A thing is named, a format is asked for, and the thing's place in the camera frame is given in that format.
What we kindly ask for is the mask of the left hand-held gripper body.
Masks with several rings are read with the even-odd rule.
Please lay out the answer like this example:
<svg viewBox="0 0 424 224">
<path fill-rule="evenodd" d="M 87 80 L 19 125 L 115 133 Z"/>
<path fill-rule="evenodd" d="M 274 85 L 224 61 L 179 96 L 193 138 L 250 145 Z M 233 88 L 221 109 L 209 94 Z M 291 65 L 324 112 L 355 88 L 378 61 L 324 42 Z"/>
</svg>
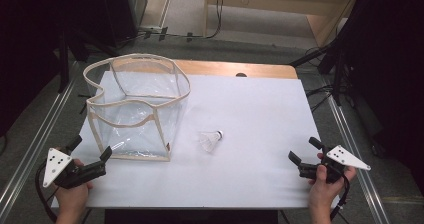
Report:
<svg viewBox="0 0 424 224">
<path fill-rule="evenodd" d="M 105 175 L 106 162 L 99 159 L 89 165 L 77 166 L 70 155 L 50 148 L 46 159 L 43 187 L 47 188 L 52 183 L 66 189 L 77 187 Z"/>
</svg>

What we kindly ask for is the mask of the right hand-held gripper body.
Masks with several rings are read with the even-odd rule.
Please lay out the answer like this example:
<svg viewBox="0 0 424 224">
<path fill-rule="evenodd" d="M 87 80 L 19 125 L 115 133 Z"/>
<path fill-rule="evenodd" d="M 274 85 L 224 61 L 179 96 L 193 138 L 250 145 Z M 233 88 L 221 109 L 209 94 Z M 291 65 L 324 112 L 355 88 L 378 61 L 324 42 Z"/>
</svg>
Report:
<svg viewBox="0 0 424 224">
<path fill-rule="evenodd" d="M 367 171 L 371 170 L 370 165 L 354 156 L 341 145 L 333 148 L 324 147 L 322 152 L 324 157 L 321 159 L 321 165 L 324 165 L 327 168 L 327 183 L 335 183 L 338 181 L 342 177 L 346 166 Z M 298 164 L 299 176 L 308 179 L 315 179 L 317 168 L 317 164 L 312 165 L 300 161 Z"/>
</svg>

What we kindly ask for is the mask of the clear plastic bag beige trim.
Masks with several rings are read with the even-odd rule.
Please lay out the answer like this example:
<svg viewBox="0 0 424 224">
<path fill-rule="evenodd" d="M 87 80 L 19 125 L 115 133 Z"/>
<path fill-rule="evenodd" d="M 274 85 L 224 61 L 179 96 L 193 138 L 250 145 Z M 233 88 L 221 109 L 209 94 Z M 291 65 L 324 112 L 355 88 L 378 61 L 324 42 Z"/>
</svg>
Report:
<svg viewBox="0 0 424 224">
<path fill-rule="evenodd" d="M 101 152 L 115 159 L 168 161 L 191 85 L 169 58 L 129 54 L 96 62 L 83 77 L 87 119 Z"/>
</svg>

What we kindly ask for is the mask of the white shuttlecock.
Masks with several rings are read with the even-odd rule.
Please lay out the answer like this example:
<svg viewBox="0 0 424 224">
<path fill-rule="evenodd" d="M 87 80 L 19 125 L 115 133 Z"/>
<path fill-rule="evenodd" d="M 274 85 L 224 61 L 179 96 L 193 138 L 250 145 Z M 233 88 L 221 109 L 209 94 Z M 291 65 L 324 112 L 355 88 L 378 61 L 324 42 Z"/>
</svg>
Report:
<svg viewBox="0 0 424 224">
<path fill-rule="evenodd" d="M 214 132 L 201 132 L 199 134 L 199 144 L 206 152 L 212 152 L 216 144 L 223 138 L 220 130 Z"/>
</svg>

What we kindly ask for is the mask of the person's left hand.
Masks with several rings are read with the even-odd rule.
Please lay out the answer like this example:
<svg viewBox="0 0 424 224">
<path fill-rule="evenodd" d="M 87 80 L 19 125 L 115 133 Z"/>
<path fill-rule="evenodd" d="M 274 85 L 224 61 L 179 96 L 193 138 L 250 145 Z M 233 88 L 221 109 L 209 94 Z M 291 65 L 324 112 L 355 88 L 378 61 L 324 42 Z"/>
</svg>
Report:
<svg viewBox="0 0 424 224">
<path fill-rule="evenodd" d="M 70 189 L 60 187 L 55 193 L 59 204 L 59 215 L 80 216 L 85 211 L 89 191 L 92 188 L 91 181 Z"/>
</svg>

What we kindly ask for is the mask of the person's right hand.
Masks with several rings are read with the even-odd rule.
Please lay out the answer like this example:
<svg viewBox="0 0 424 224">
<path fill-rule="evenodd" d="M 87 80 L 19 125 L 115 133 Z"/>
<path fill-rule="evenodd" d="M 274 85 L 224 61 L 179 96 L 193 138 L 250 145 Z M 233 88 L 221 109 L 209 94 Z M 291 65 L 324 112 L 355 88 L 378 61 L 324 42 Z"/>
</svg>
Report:
<svg viewBox="0 0 424 224">
<path fill-rule="evenodd" d="M 311 212 L 330 213 L 330 208 L 335 197 L 345 186 L 344 178 L 334 183 L 327 182 L 327 168 L 319 165 L 316 171 L 316 179 L 311 180 L 312 185 L 309 193 L 308 207 Z"/>
</svg>

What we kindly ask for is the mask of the white paper sheet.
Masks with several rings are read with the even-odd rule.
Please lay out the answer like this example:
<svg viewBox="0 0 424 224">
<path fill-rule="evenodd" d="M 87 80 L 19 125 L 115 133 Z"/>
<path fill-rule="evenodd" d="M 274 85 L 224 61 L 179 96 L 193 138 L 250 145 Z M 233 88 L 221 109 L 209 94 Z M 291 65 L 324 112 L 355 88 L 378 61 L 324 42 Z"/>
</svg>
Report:
<svg viewBox="0 0 424 224">
<path fill-rule="evenodd" d="M 290 151 L 317 163 L 317 128 L 298 79 L 192 75 L 168 162 L 112 159 L 94 208 L 303 208 L 309 185 Z M 201 132 L 223 132 L 212 152 Z"/>
</svg>

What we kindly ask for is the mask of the black tripod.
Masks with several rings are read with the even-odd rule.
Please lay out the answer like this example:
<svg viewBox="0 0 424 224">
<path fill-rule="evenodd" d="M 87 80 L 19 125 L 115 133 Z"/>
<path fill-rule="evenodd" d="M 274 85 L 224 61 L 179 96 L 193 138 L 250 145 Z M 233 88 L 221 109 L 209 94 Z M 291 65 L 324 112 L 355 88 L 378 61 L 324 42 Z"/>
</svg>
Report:
<svg viewBox="0 0 424 224">
<path fill-rule="evenodd" d="M 318 47 L 316 50 L 304 55 L 289 63 L 290 66 L 296 68 L 304 63 L 323 56 L 321 63 L 318 65 L 317 70 L 320 74 L 328 74 L 334 70 L 334 79 L 332 83 L 332 90 L 330 91 L 333 100 L 338 106 L 341 105 L 340 95 L 342 94 L 342 78 L 345 64 L 345 52 L 337 44 L 336 40 L 331 41 L 329 44 Z"/>
</svg>

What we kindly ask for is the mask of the black metal stand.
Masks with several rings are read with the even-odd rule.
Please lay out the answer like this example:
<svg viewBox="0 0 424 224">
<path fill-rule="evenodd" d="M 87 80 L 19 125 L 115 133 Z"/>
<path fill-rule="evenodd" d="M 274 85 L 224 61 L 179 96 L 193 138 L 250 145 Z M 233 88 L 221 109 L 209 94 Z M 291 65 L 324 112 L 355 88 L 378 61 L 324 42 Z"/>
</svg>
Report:
<svg viewBox="0 0 424 224">
<path fill-rule="evenodd" d="M 59 93 L 62 93 L 70 83 L 68 49 L 71 49 L 75 57 L 83 58 L 84 42 L 95 46 L 101 52 L 109 55 L 110 57 L 116 57 L 118 55 L 116 51 L 81 30 L 77 30 L 75 28 L 63 29 L 59 35 Z"/>
</svg>

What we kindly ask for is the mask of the black curtain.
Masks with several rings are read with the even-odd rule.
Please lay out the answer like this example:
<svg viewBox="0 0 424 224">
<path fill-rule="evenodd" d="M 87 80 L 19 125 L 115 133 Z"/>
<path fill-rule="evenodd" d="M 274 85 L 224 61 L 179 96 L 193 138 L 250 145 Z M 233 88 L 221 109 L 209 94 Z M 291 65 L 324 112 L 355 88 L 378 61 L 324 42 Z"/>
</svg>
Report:
<svg viewBox="0 0 424 224">
<path fill-rule="evenodd" d="M 356 0 L 324 61 L 349 69 L 374 144 L 424 194 L 424 0 Z"/>
<path fill-rule="evenodd" d="M 59 74 L 59 35 L 82 0 L 0 0 L 0 137 Z"/>
</svg>

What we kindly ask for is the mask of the black board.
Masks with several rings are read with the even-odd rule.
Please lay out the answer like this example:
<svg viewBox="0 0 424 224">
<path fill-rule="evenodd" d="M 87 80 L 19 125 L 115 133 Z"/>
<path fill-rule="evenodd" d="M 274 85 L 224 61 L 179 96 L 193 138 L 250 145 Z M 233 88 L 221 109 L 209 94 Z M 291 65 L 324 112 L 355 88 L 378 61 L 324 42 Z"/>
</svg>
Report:
<svg viewBox="0 0 424 224">
<path fill-rule="evenodd" d="M 273 210 L 107 209 L 104 224 L 278 224 Z"/>
</svg>

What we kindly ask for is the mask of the black cabinet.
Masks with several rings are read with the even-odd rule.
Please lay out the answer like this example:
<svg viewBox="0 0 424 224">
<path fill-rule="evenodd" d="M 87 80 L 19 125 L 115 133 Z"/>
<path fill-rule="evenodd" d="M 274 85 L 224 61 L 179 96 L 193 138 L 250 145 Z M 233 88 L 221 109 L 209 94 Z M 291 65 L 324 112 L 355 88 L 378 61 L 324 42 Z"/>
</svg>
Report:
<svg viewBox="0 0 424 224">
<path fill-rule="evenodd" d="M 112 46 L 137 36 L 148 0 L 105 0 Z"/>
</svg>

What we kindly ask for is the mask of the metal floor rail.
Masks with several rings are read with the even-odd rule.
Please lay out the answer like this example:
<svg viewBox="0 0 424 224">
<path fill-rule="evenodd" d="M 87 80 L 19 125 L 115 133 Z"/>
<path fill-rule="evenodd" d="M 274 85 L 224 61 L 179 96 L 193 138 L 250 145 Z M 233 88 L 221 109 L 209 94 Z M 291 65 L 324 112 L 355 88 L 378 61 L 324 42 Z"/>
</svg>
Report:
<svg viewBox="0 0 424 224">
<path fill-rule="evenodd" d="M 75 80 L 56 90 L 57 80 L 49 83 L 18 117 L 6 133 L 6 151 L 0 155 L 0 222 L 18 198 L 45 142 L 53 129 Z"/>
<path fill-rule="evenodd" d="M 337 102 L 333 97 L 328 99 L 328 103 L 343 140 L 342 146 L 356 157 L 361 158 L 360 151 L 356 145 L 342 107 L 337 105 Z M 357 180 L 360 183 L 365 200 L 374 219 L 374 223 L 392 224 L 369 172 L 367 170 L 357 169 Z"/>
</svg>

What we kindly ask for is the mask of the light wooden furniture frame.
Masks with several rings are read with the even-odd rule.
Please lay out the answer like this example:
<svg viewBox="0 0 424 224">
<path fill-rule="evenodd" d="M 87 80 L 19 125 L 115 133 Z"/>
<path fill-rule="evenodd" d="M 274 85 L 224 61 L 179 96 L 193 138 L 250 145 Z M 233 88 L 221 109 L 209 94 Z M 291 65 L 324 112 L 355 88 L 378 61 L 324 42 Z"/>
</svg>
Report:
<svg viewBox="0 0 424 224">
<path fill-rule="evenodd" d="M 204 33 L 207 27 L 207 6 L 216 0 L 204 1 Z M 224 6 L 305 14 L 319 47 L 331 42 L 343 18 L 348 18 L 356 0 L 224 0 Z"/>
</svg>

